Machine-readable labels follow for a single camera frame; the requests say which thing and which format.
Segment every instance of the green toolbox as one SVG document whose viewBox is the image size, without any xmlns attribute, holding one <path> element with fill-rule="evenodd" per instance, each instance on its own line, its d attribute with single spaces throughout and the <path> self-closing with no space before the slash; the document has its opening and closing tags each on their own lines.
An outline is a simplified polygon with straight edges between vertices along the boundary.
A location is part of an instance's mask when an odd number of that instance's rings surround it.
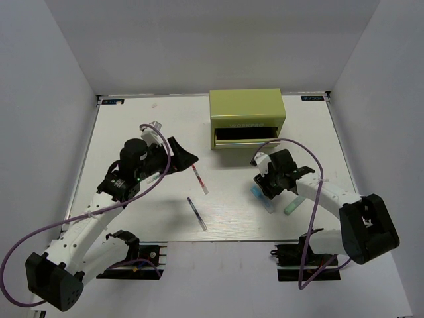
<svg viewBox="0 0 424 318">
<path fill-rule="evenodd" d="M 278 138 L 286 119 L 278 88 L 210 91 L 209 104 L 211 149 L 258 148 Z"/>
</svg>

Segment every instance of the marker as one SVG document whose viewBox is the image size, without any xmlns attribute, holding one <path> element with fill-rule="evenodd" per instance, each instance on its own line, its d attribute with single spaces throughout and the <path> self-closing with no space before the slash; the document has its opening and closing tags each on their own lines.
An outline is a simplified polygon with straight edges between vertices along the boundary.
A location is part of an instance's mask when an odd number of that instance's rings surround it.
<svg viewBox="0 0 424 318">
<path fill-rule="evenodd" d="M 199 224 L 200 224 L 201 228 L 204 231 L 206 231 L 207 230 L 207 226 L 206 226 L 205 222 L 203 222 L 203 220 L 201 219 L 201 216 L 200 216 L 199 212 L 197 212 L 197 209 L 194 206 L 193 202 L 191 201 L 191 199 L 189 197 L 187 198 L 187 201 L 190 204 L 191 208 L 193 209 L 194 213 L 196 214 L 197 220 L 199 221 Z"/>
<path fill-rule="evenodd" d="M 192 164 L 191 167 L 193 168 L 194 174 L 196 175 L 197 179 L 199 180 L 201 189 L 203 190 L 204 194 L 208 194 L 209 191 L 207 191 L 206 185 L 203 183 L 202 179 L 200 178 L 199 172 L 197 172 L 197 169 L 194 166 L 194 164 Z"/>
</svg>

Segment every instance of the gray wall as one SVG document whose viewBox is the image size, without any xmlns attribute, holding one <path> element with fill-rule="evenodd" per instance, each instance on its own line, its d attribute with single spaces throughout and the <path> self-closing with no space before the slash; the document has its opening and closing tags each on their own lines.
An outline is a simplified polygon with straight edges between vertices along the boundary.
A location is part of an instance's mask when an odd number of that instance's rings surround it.
<svg viewBox="0 0 424 318">
<path fill-rule="evenodd" d="M 331 112 L 362 193 L 399 232 L 392 254 L 414 317 L 424 317 L 424 2 L 382 1 L 332 95 Z"/>
<path fill-rule="evenodd" d="M 96 99 L 43 0 L 0 1 L 0 258 L 22 236 L 64 217 Z M 23 244 L 6 267 L 28 302 L 25 260 L 58 230 Z M 25 317 L 0 295 L 2 317 Z"/>
<path fill-rule="evenodd" d="M 46 0 L 96 94 L 332 89 L 379 0 Z"/>
</svg>

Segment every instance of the robotic arm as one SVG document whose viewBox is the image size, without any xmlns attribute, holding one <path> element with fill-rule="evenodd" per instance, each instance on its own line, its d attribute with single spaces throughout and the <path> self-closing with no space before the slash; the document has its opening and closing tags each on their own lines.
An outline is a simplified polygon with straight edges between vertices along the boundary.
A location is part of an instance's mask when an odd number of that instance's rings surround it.
<svg viewBox="0 0 424 318">
<path fill-rule="evenodd" d="M 159 123 L 151 125 L 160 130 Z M 174 137 L 168 138 L 168 143 L 174 155 L 167 174 L 183 171 L 199 160 L 185 151 Z M 126 141 L 119 160 L 107 170 L 84 213 L 132 199 L 140 191 L 140 182 L 157 172 L 163 174 L 167 162 L 168 155 L 158 135 L 150 128 L 142 129 L 141 139 Z M 108 234 L 99 248 L 88 252 L 125 207 L 76 221 L 42 255 L 32 253 L 25 262 L 29 290 L 66 311 L 80 298 L 84 285 L 96 275 L 117 262 L 137 259 L 139 239 L 122 230 Z"/>
<path fill-rule="evenodd" d="M 284 190 L 315 200 L 320 177 L 307 166 L 298 168 L 288 150 L 271 155 L 259 152 L 251 162 L 260 173 L 254 177 L 263 194 L 273 199 Z M 342 254 L 358 264 L 399 246 L 399 237 L 381 197 L 361 196 L 323 182 L 319 205 L 340 220 L 340 230 L 313 231 L 308 248 L 314 254 Z M 299 238 L 303 250 L 304 236 Z"/>
</svg>

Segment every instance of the pen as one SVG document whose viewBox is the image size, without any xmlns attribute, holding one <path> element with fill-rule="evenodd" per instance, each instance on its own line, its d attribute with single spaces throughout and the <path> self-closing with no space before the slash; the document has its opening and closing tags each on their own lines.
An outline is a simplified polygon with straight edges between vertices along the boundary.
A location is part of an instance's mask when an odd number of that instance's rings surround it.
<svg viewBox="0 0 424 318">
<path fill-rule="evenodd" d="M 201 216 L 200 216 L 199 212 L 197 212 L 197 209 L 194 206 L 193 202 L 191 201 L 191 199 L 189 197 L 187 198 L 187 201 L 190 204 L 191 208 L 193 209 L 194 213 L 196 214 L 197 220 L 199 221 L 199 224 L 200 224 L 201 228 L 204 231 L 206 231 L 207 230 L 207 226 L 206 226 L 205 222 L 203 222 L 203 220 L 201 219 Z"/>
</svg>

